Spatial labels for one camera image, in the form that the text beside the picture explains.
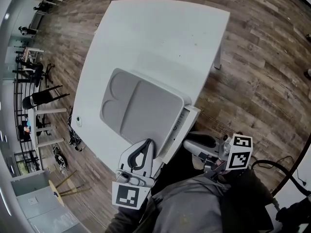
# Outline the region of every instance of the gray shirt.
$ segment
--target gray shirt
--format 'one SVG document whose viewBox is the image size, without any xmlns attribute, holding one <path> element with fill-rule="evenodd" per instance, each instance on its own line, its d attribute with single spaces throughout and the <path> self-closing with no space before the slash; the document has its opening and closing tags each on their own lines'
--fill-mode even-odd
<svg viewBox="0 0 311 233">
<path fill-rule="evenodd" d="M 222 233 L 219 198 L 229 187 L 203 175 L 167 186 L 153 196 L 160 211 L 153 233 Z"/>
</svg>

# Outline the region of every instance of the gray tray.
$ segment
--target gray tray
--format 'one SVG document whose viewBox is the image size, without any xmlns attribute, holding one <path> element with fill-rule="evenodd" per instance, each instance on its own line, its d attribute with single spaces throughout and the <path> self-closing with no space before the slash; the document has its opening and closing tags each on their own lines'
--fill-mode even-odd
<svg viewBox="0 0 311 233">
<path fill-rule="evenodd" d="M 183 108 L 180 96 L 117 68 L 107 85 L 100 118 L 132 144 L 152 139 L 156 157 Z"/>
</svg>

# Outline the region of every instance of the desk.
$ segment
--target desk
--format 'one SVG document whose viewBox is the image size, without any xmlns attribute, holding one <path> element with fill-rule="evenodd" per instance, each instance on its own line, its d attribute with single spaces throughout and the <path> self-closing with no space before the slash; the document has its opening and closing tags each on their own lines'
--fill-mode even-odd
<svg viewBox="0 0 311 233">
<path fill-rule="evenodd" d="M 65 207 L 64 201 L 62 200 L 62 197 L 60 196 L 59 192 L 57 191 L 55 185 L 52 181 L 49 180 L 49 185 L 51 187 L 52 192 L 54 193 L 55 197 L 57 198 L 58 202 Z"/>
<path fill-rule="evenodd" d="M 25 51 L 24 51 L 24 55 L 23 55 L 23 59 L 24 59 L 25 62 L 27 62 L 28 59 L 30 59 L 30 61 L 32 63 L 35 62 L 35 59 L 33 59 L 33 57 L 31 56 L 31 53 L 30 53 L 31 51 L 33 51 L 33 52 L 44 52 L 44 50 L 41 50 L 41 49 L 26 47 Z M 25 66 L 21 66 L 21 67 L 22 67 L 23 71 L 33 71 L 33 72 L 35 72 L 35 70 L 33 70 L 31 68 L 26 68 Z"/>
<path fill-rule="evenodd" d="M 113 70 L 138 71 L 188 95 L 194 105 L 220 57 L 228 21 L 229 12 L 189 2 L 111 2 L 87 53 L 71 126 L 112 171 L 131 146 L 99 116 Z M 161 164 L 154 160 L 152 176 Z"/>
<path fill-rule="evenodd" d="M 37 127 L 35 125 L 36 116 L 39 114 L 60 113 L 60 112 L 66 112 L 66 111 L 67 111 L 66 108 L 52 109 L 52 110 L 36 110 L 33 108 L 33 109 L 28 110 L 28 120 L 30 121 L 30 126 L 31 126 L 30 138 L 31 138 L 31 141 L 32 141 L 35 149 L 64 141 L 63 138 L 58 138 L 55 140 L 38 143 L 37 134 L 36 134 L 37 132 L 46 131 L 46 130 L 53 130 L 56 127 L 50 126 L 50 127 L 46 127 L 46 128 L 37 129 Z"/>
</svg>

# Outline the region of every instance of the person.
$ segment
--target person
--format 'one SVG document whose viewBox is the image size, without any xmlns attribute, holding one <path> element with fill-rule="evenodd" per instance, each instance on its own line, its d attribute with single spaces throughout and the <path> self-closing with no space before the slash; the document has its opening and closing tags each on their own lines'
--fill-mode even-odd
<svg viewBox="0 0 311 233">
<path fill-rule="evenodd" d="M 274 199 L 253 170 L 206 178 L 183 147 L 165 165 L 139 210 L 119 207 L 106 233 L 257 233 L 272 230 Z"/>
<path fill-rule="evenodd" d="M 47 4 L 45 2 L 42 2 L 39 4 L 39 7 L 34 7 L 34 10 L 37 10 L 37 11 L 42 11 L 42 12 L 49 12 L 49 9 L 51 8 L 52 6 L 50 4 Z"/>
<path fill-rule="evenodd" d="M 27 27 L 19 27 L 18 28 L 18 30 L 20 31 L 20 33 L 22 34 L 22 35 L 26 35 L 26 34 L 36 34 L 37 33 L 37 31 L 36 30 L 33 30 L 33 29 L 29 29 L 29 28 L 27 28 Z"/>
</svg>

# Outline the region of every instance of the power outlet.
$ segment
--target power outlet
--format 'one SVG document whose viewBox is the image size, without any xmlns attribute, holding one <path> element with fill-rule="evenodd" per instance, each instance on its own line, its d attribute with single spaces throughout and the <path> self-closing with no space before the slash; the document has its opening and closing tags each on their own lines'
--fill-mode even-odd
<svg viewBox="0 0 311 233">
<path fill-rule="evenodd" d="M 30 205 L 38 204 L 38 200 L 36 198 L 28 199 Z"/>
</svg>

